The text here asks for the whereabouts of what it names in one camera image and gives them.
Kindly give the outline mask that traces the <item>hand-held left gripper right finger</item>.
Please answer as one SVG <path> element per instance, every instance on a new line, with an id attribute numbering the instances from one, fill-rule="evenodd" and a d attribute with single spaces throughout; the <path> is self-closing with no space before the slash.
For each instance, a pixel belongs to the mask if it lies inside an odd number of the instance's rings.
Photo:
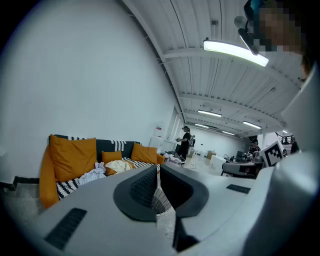
<path id="1" fill-rule="evenodd" d="M 160 186 L 175 211 L 172 242 L 159 242 L 160 256 L 242 256 L 248 235 L 240 209 L 253 180 L 216 176 L 164 164 Z"/>

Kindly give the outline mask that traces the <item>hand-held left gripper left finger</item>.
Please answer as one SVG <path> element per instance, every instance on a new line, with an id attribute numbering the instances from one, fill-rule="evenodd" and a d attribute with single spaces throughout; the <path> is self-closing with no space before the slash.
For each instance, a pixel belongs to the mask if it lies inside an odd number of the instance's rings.
<path id="1" fill-rule="evenodd" d="M 29 240 L 45 256 L 174 256 L 151 204 L 154 165 L 91 181 L 45 210 Z"/>

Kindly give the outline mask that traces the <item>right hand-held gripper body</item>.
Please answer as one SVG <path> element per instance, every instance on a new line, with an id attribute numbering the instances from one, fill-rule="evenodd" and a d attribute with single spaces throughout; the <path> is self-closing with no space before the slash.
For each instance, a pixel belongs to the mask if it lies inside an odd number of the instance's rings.
<path id="1" fill-rule="evenodd" d="M 222 164 L 221 176 L 226 174 L 233 178 L 256 179 L 264 168 L 274 167 L 283 157 L 283 150 L 278 141 L 268 147 L 255 151 L 253 154 L 243 154 L 246 162 L 228 162 Z"/>

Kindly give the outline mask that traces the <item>blue checked clothes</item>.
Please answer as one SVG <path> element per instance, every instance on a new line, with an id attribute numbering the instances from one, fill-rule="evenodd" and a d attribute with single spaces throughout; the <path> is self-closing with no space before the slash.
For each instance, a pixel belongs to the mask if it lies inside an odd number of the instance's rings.
<path id="1" fill-rule="evenodd" d="M 96 162 L 94 164 L 94 169 L 92 169 L 89 172 L 84 173 L 79 179 L 79 185 L 83 186 L 84 184 L 87 184 L 89 182 L 101 179 L 101 178 L 106 178 L 106 168 L 104 166 L 104 162 Z"/>

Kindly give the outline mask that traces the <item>pale yellow textured clothes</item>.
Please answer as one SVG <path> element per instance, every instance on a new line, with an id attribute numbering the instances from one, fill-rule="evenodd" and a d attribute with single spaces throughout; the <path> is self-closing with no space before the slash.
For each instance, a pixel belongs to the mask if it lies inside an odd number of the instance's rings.
<path id="1" fill-rule="evenodd" d="M 120 173 L 123 173 L 123 172 L 126 172 L 126 171 L 130 171 L 132 170 L 132 166 L 131 165 L 114 165 L 114 166 L 111 166 L 111 167 L 108 167 L 109 169 L 109 172 L 110 173 L 113 173 L 113 174 L 120 174 Z"/>

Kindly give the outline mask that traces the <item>off-white clothes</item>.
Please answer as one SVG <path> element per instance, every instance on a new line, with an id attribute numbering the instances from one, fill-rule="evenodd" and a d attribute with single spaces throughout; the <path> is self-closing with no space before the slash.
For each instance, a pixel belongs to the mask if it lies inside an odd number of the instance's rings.
<path id="1" fill-rule="evenodd" d="M 117 168 L 125 169 L 127 167 L 130 167 L 130 165 L 123 160 L 113 160 L 111 162 L 108 162 L 105 165 L 105 167 L 108 167 L 110 169 L 117 169 Z"/>

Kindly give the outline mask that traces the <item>white box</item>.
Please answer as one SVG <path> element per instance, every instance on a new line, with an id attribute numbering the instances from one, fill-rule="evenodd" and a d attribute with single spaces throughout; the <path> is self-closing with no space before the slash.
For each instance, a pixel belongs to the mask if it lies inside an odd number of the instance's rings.
<path id="1" fill-rule="evenodd" d="M 214 170 L 214 173 L 217 175 L 221 175 L 223 169 L 222 165 L 226 162 L 226 159 L 221 156 L 212 155 L 209 165 Z"/>

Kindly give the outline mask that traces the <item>small orange cushion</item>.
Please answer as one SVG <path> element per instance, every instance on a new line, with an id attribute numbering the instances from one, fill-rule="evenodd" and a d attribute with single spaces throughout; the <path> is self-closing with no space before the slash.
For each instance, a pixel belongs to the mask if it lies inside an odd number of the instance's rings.
<path id="1" fill-rule="evenodd" d="M 108 176 L 120 174 L 135 168 L 136 167 L 132 163 L 124 160 L 113 160 L 105 164 L 105 169 Z"/>
<path id="2" fill-rule="evenodd" d="M 101 152 L 101 161 L 104 162 L 104 164 L 110 163 L 112 161 L 121 161 L 122 160 L 122 152 L 119 151 L 113 151 L 113 152 Z"/>

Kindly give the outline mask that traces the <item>large orange cushion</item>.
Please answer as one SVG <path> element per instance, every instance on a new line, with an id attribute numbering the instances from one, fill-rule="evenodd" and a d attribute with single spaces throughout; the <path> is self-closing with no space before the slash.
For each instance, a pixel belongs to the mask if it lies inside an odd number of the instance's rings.
<path id="1" fill-rule="evenodd" d="M 49 146 L 55 178 L 60 182 L 81 177 L 97 162 L 95 138 L 68 140 L 52 134 Z"/>

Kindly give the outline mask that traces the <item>cluttered white table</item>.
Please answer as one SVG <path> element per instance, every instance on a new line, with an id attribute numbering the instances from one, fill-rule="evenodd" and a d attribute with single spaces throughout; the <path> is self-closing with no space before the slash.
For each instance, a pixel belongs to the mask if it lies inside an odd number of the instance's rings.
<path id="1" fill-rule="evenodd" d="M 179 156 L 178 153 L 174 150 L 166 151 L 163 156 L 165 163 L 172 163 L 178 166 L 182 166 L 186 162 L 186 160 L 182 156 Z"/>

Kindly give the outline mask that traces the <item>white cabinet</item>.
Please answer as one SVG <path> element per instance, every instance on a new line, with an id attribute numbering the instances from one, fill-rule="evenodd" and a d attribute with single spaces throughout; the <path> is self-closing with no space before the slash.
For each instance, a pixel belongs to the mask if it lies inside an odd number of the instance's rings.
<path id="1" fill-rule="evenodd" d="M 156 152 L 160 154 L 162 152 L 162 146 L 164 143 L 164 139 L 158 136 L 152 136 L 150 139 L 149 147 L 156 148 Z"/>

